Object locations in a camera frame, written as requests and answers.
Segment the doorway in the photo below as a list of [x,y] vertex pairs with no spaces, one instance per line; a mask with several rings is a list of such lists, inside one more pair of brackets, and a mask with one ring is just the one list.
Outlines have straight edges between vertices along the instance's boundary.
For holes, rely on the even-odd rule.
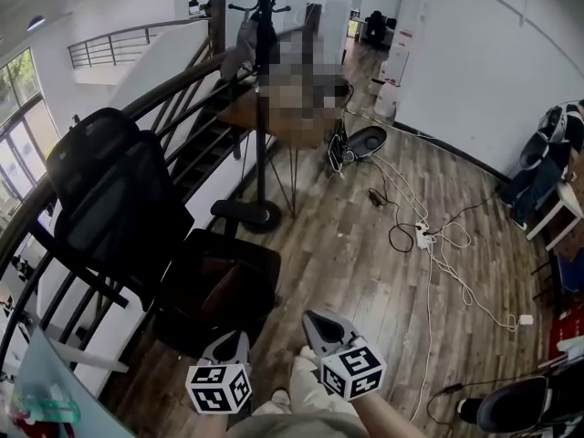
[[352,0],[350,4],[350,20],[347,30],[348,37],[355,37],[359,29],[359,20],[361,15],[361,2],[363,0]]

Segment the foot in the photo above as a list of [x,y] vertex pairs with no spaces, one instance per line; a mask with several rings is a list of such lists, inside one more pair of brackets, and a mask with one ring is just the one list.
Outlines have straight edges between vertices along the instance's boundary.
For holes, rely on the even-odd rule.
[[496,196],[496,199],[505,207],[508,209],[511,209],[513,207],[513,205],[511,203],[508,203],[507,201],[503,201],[503,198],[501,198],[500,195]]
[[275,390],[272,394],[272,402],[274,404],[290,407],[290,396],[286,390]]
[[314,360],[317,359],[317,354],[315,354],[314,350],[312,350],[309,346],[304,346],[300,350],[300,353],[298,354],[298,356],[304,357],[305,359],[310,360],[313,363],[314,363]]
[[515,224],[517,227],[519,227],[523,232],[525,232],[527,230],[526,223],[520,223],[519,221],[516,221],[515,219],[513,219],[513,217],[511,218],[511,222],[513,224]]

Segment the pixelated blur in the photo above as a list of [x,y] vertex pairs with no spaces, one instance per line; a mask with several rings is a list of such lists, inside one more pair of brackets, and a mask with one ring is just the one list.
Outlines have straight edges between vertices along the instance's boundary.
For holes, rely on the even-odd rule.
[[308,31],[289,34],[259,79],[259,95],[269,99],[269,132],[295,146],[317,147],[334,129],[347,95],[340,66],[324,62],[325,50]]

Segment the power strip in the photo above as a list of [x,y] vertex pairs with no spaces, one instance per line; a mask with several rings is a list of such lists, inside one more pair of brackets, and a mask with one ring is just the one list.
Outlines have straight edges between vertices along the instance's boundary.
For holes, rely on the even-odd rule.
[[428,228],[428,224],[423,221],[416,224],[416,245],[421,250],[427,250],[430,245],[430,236],[426,234]]

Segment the shoe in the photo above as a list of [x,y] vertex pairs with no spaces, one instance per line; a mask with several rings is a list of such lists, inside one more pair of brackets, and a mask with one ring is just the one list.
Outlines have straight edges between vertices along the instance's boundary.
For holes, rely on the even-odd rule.
[[466,399],[462,399],[456,404],[456,412],[458,413],[458,415],[460,415],[463,412],[463,406],[465,402]]
[[526,223],[520,223],[520,222],[516,221],[513,218],[511,218],[511,222],[513,224],[515,224],[517,227],[519,227],[523,232],[525,232],[527,230],[527,224]]
[[312,350],[309,346],[304,346],[300,353],[298,354],[298,356],[304,357],[305,359],[310,360],[313,363],[317,359],[317,354],[315,354],[314,350]]
[[498,202],[500,202],[507,209],[511,209],[513,207],[512,204],[503,201],[503,199],[499,195],[496,196],[496,199],[498,200]]
[[276,390],[274,391],[274,394],[272,394],[272,402],[285,407],[290,407],[290,396],[286,390]]

